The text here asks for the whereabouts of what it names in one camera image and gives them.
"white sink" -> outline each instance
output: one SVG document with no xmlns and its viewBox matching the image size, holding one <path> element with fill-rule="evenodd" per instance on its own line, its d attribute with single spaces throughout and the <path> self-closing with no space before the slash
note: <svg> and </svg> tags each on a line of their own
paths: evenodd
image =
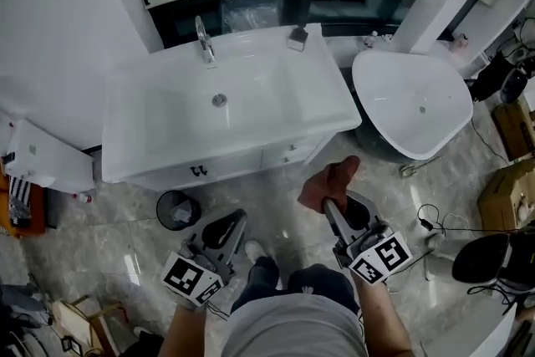
<svg viewBox="0 0 535 357">
<path fill-rule="evenodd" d="M 193 42 L 117 67 L 107 81 L 104 180 L 357 127 L 321 26 L 307 26 L 302 53 L 287 47 L 290 31 L 212 38 L 210 64 Z"/>
<path fill-rule="evenodd" d="M 431 158 L 473 113 L 462 77 L 440 59 L 365 51 L 354 60 L 353 81 L 377 131 L 413 160 Z"/>
</svg>

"faucet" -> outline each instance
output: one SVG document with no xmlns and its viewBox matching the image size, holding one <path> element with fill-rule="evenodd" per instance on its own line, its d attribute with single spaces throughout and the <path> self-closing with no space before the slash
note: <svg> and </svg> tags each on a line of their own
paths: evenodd
<svg viewBox="0 0 535 357">
<path fill-rule="evenodd" d="M 216 61 L 216 55 L 214 53 L 214 48 L 211 45 L 210 35 L 206 32 L 204 23 L 198 15 L 195 17 L 195 28 L 197 30 L 197 37 L 201 43 L 205 63 Z"/>
</svg>

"sink drain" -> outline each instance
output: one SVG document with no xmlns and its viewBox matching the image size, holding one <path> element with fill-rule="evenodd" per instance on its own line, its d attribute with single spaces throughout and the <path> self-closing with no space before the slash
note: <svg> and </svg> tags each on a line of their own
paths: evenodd
<svg viewBox="0 0 535 357">
<path fill-rule="evenodd" d="M 216 94 L 211 99 L 211 103 L 216 107 L 223 107 L 227 104 L 227 96 L 224 94 Z"/>
</svg>

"red cloth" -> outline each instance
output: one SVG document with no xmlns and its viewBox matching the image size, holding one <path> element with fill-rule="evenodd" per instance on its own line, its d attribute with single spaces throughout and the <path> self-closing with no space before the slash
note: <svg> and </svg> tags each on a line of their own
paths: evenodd
<svg viewBox="0 0 535 357">
<path fill-rule="evenodd" d="M 347 207 L 345 190 L 360 165 L 360 158 L 348 156 L 342 162 L 329 164 L 303 185 L 298 201 L 305 207 L 324 214 L 324 199 L 330 198 L 342 213 Z"/>
</svg>

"box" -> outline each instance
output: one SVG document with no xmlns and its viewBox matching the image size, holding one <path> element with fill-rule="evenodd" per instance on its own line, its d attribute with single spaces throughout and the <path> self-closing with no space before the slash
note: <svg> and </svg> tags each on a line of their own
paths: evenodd
<svg viewBox="0 0 535 357">
<path fill-rule="evenodd" d="M 524 97 L 510 105 L 497 106 L 492 117 L 510 161 L 535 151 L 535 130 Z"/>
<path fill-rule="evenodd" d="M 521 196 L 528 204 L 535 201 L 535 159 L 518 162 L 496 172 L 479 196 L 477 205 L 482 229 L 517 229 L 517 210 Z M 487 232 L 487 235 L 498 232 Z"/>
</svg>

